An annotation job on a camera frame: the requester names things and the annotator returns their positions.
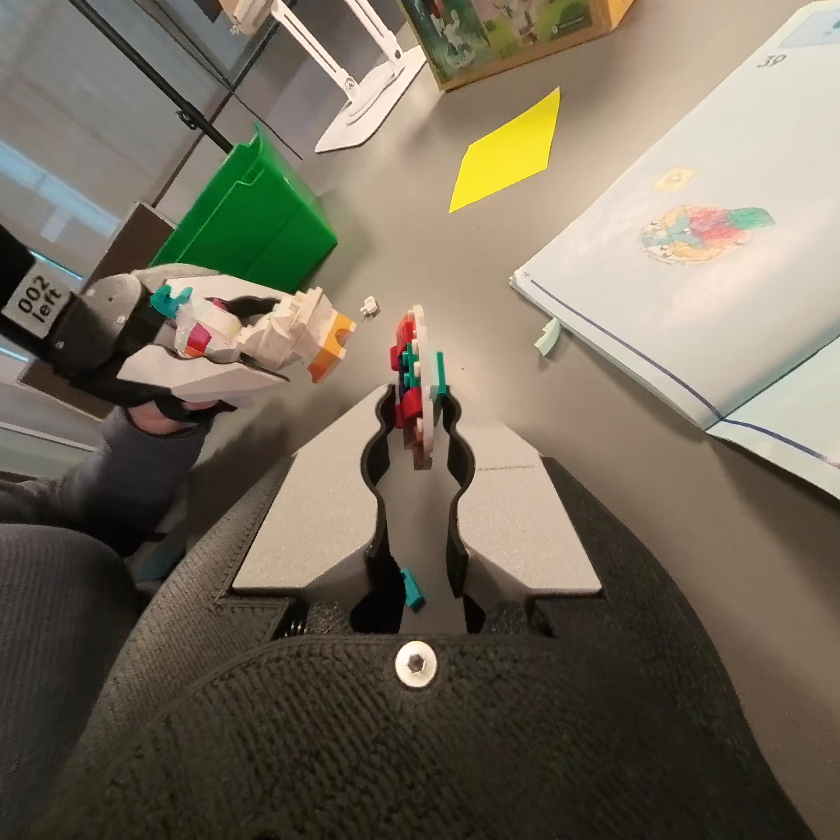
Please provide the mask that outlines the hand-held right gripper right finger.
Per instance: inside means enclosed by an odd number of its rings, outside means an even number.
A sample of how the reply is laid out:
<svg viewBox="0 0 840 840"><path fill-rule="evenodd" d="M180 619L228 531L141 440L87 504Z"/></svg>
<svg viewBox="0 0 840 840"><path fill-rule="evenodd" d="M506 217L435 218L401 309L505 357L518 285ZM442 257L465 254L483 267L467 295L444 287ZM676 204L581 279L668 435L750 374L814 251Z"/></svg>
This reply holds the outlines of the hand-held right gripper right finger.
<svg viewBox="0 0 840 840"><path fill-rule="evenodd" d="M446 395L449 507L446 567L465 618L503 603L602 592L539 451L474 402Z"/></svg>

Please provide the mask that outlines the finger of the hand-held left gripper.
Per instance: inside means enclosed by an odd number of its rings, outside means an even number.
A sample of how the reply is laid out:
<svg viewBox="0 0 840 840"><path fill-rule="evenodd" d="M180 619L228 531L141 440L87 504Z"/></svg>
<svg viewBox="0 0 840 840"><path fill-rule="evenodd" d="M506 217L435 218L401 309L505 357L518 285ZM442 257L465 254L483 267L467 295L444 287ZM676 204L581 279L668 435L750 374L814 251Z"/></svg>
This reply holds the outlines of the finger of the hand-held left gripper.
<svg viewBox="0 0 840 840"><path fill-rule="evenodd" d="M241 362L183 359L158 344L137 350L122 364L112 384L116 403L147 403L173 396L184 403L252 403L288 378Z"/></svg>
<svg viewBox="0 0 840 840"><path fill-rule="evenodd" d="M170 287L171 299L178 299L185 289L190 297L178 307L175 320L211 319L213 321L248 322L272 312L276 306L300 306L298 293L261 286L249 280L220 273L213 269L182 263L164 264L147 269L107 276L92 282L84 294L90 309L105 312L119 304L133 307L162 288Z"/></svg>

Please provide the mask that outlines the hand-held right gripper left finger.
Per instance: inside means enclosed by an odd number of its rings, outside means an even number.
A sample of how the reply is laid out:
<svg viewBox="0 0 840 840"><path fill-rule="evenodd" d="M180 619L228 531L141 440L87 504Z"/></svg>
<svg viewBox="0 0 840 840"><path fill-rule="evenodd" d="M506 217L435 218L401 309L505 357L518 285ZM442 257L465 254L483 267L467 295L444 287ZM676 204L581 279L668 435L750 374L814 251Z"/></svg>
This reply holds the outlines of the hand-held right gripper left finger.
<svg viewBox="0 0 840 840"><path fill-rule="evenodd" d="M405 586L377 484L390 466L395 387L381 385L303 445L234 580L242 596L403 614Z"/></svg>

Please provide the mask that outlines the white lego bird body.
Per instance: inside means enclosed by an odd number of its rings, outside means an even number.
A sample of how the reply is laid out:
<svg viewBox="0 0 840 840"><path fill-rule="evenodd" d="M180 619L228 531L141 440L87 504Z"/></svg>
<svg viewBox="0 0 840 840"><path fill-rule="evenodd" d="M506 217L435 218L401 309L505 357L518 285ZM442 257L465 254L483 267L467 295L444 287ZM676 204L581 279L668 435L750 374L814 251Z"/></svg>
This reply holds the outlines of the white lego bird body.
<svg viewBox="0 0 840 840"><path fill-rule="evenodd" d="M164 346L181 359L241 363L277 375L305 361L320 383L344 359L356 323L336 310L319 287L277 297L248 294L199 297L191 287L166 283L150 299L173 327Z"/></svg>

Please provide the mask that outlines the round colourful lego tail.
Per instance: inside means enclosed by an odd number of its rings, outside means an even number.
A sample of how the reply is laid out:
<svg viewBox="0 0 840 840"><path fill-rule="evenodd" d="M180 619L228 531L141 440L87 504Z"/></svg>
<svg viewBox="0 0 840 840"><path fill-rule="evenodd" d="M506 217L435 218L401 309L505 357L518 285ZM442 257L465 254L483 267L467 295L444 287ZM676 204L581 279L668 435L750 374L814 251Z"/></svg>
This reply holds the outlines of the round colourful lego tail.
<svg viewBox="0 0 840 840"><path fill-rule="evenodd" d="M433 466L434 435L448 393L445 357L429 337L424 308L412 306L401 317L390 348L396 375L394 426L415 471Z"/></svg>

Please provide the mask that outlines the person's left forearm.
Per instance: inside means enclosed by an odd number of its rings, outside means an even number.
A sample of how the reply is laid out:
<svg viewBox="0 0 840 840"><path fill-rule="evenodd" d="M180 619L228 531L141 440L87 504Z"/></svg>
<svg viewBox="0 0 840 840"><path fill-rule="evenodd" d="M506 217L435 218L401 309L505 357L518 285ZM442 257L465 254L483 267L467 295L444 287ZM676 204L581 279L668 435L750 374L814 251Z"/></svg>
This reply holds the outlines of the person's left forearm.
<svg viewBox="0 0 840 840"><path fill-rule="evenodd" d="M212 421L148 430L131 409L115 409L101 426L100 446L56 479L2 482L2 530L62 529L129 557L154 532L194 467Z"/></svg>

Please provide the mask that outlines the open lego instruction booklet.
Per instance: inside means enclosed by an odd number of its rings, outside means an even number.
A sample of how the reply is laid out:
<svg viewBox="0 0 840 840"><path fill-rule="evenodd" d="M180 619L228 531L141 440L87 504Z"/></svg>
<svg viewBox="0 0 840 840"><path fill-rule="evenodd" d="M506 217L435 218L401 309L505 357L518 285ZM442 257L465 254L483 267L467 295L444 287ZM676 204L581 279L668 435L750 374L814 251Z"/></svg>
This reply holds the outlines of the open lego instruction booklet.
<svg viewBox="0 0 840 840"><path fill-rule="evenodd" d="M838 20L803 6L510 280L698 428L835 498Z"/></svg>

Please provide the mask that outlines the colourful lego set box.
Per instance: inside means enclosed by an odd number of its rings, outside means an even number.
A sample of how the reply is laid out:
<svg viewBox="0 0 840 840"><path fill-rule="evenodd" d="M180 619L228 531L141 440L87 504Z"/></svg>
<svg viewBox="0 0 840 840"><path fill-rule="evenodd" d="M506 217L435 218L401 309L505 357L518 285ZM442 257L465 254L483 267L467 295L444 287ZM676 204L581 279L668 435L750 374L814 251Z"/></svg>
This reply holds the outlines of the colourful lego set box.
<svg viewBox="0 0 840 840"><path fill-rule="evenodd" d="M447 92L611 34L632 1L398 1Z"/></svg>

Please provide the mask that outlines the large window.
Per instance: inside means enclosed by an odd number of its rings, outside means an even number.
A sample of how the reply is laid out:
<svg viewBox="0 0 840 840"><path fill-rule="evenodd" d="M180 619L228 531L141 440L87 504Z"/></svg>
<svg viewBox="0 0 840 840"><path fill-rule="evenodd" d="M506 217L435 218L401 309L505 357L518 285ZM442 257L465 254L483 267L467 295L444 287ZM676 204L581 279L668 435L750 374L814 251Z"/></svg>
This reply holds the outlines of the large window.
<svg viewBox="0 0 840 840"><path fill-rule="evenodd" d="M115 20L189 99L221 90L130 2ZM2 225L74 288L145 203L180 221L224 152L69 2L1 2Z"/></svg>

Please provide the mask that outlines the green plastic bin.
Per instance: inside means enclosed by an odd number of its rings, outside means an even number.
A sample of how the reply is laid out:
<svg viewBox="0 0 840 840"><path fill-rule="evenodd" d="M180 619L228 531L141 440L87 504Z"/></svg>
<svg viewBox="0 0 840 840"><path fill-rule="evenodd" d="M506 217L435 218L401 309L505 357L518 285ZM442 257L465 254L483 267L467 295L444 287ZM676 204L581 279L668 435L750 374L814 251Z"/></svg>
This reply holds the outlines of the green plastic bin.
<svg viewBox="0 0 840 840"><path fill-rule="evenodd" d="M270 289L298 291L338 243L312 189L260 126L237 143L157 251Z"/></svg>

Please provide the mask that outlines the person's grey clothing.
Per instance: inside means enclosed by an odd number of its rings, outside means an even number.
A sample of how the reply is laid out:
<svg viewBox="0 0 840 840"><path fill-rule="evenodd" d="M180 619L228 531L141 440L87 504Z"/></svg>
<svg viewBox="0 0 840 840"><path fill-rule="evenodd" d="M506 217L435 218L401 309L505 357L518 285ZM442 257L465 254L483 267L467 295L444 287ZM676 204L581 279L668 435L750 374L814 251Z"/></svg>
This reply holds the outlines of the person's grey clothing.
<svg viewBox="0 0 840 840"><path fill-rule="evenodd" d="M76 748L144 597L86 534L9 524L1 548L1 835L12 838Z"/></svg>

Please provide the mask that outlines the white stand with wooden board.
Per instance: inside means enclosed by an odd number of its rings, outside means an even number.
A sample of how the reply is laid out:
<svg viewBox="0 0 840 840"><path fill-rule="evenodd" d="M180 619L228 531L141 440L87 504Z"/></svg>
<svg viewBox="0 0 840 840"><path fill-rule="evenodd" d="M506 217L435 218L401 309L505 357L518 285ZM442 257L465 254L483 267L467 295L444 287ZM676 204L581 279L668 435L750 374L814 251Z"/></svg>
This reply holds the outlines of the white stand with wooden board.
<svg viewBox="0 0 840 840"><path fill-rule="evenodd" d="M267 18L273 18L302 47L344 95L344 104L315 146L318 154L364 144L382 126L395 105L426 66L424 49L403 48L370 2L343 4L371 37L384 61L356 80L329 53L286 2L220 1L221 11L235 35L253 37Z"/></svg>

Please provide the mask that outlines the yellow paper sheet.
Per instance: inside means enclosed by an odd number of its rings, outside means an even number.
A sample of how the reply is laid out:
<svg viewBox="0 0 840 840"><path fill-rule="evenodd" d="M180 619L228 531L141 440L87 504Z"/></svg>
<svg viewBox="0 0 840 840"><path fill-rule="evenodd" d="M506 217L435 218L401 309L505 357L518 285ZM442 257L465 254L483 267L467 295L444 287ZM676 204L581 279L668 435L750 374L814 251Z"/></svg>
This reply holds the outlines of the yellow paper sheet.
<svg viewBox="0 0 840 840"><path fill-rule="evenodd" d="M468 147L450 199L450 213L548 167L561 100L561 90L553 89L527 111Z"/></svg>

